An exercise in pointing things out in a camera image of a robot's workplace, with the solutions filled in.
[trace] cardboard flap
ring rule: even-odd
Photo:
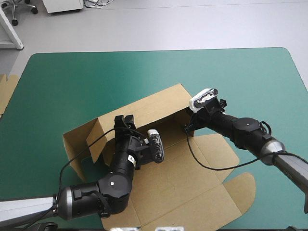
[[[233,152],[223,136],[213,134],[204,139],[203,136],[193,138],[203,154],[206,154],[206,160],[213,168],[224,168],[236,166],[239,164],[239,157]],[[223,182],[233,169],[225,171],[215,171],[220,182]]]
[[[198,160],[207,166],[238,163],[238,157],[220,135],[193,137],[190,144]],[[150,163],[135,171],[128,208],[135,211],[132,217],[118,214],[103,219],[103,224],[105,228],[118,227],[121,220],[123,227],[141,225],[143,231],[173,225],[187,230],[217,230],[240,217],[251,206],[256,191],[250,174],[226,183],[227,190],[221,182],[229,173],[217,174],[198,165],[184,139],[165,149],[163,163]]]
[[[256,196],[256,181],[253,175],[245,172],[223,184],[231,198],[244,214],[251,207]]]
[[[184,89],[184,87],[181,84],[177,84],[104,114],[98,118],[98,123],[95,124],[93,130],[87,137],[87,144],[90,145],[103,132],[107,132],[112,129],[114,127],[115,116],[134,115],[136,127],[142,128],[150,123],[164,119],[167,116],[187,108],[190,99],[191,96]],[[105,136],[104,141],[100,141],[90,148],[91,156],[94,162],[97,161],[106,143],[111,141],[114,137],[115,133],[112,131]]]
[[[0,115],[4,114],[18,80],[19,77],[16,75],[10,75],[8,79],[6,79],[6,75],[0,75]]]
[[[87,148],[86,138],[89,132],[92,130],[97,119],[93,119],[84,125],[79,126],[63,135],[64,148],[69,160],[74,158],[78,153]],[[70,166],[75,170],[78,176],[85,181],[85,176],[81,167],[81,160],[86,156],[89,156],[90,152],[85,151],[83,155],[74,160]]]

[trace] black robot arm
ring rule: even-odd
[[[159,133],[148,130],[148,138],[136,131],[133,115],[115,117],[115,153],[109,173],[97,182],[72,185],[59,195],[0,201],[0,230],[60,216],[65,220],[99,214],[107,218],[128,205],[134,171],[141,165],[164,160]]]
[[[219,101],[217,94],[217,89],[205,89],[190,100],[192,117],[185,131],[209,128],[229,138],[237,148],[250,151],[264,164],[275,165],[305,193],[304,211],[308,213],[307,161],[287,153],[284,144],[271,135],[267,123],[226,114],[226,101]]]

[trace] open cardboard box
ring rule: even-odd
[[[66,134],[64,146],[71,159],[104,132],[113,128],[114,117],[135,117],[137,130],[150,128],[161,135],[165,160],[149,163],[135,171],[128,207],[103,220],[106,229],[141,227],[154,231],[159,226],[184,226],[188,231],[217,230],[244,214],[252,205],[256,184],[249,173],[222,183],[231,173],[211,171],[199,166],[190,154],[183,126],[189,123],[190,94],[181,84],[102,115]],[[72,168],[85,180],[81,160],[91,155],[94,162],[102,154],[109,164],[114,152],[112,131],[90,148]],[[237,165],[239,159],[220,135],[193,137],[190,142],[196,157],[211,167]]]

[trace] green tabletop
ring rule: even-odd
[[[0,120],[0,198],[57,192],[67,161],[63,133],[177,83],[191,95],[217,88],[228,114],[267,121],[288,151],[308,159],[308,93],[284,48],[42,53],[30,58]],[[230,145],[241,162],[254,158]],[[90,180],[103,174],[101,166],[90,171],[90,160],[84,166]],[[254,163],[228,179],[245,171],[256,178],[256,199],[226,228],[308,228],[304,194],[281,172]],[[64,185],[75,183],[69,167]],[[54,220],[61,227],[101,227],[97,215]]]

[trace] silver metal arm segment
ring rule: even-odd
[[[28,224],[38,214],[50,209],[53,201],[52,196],[0,201],[0,230]],[[44,218],[52,216],[50,211]]]

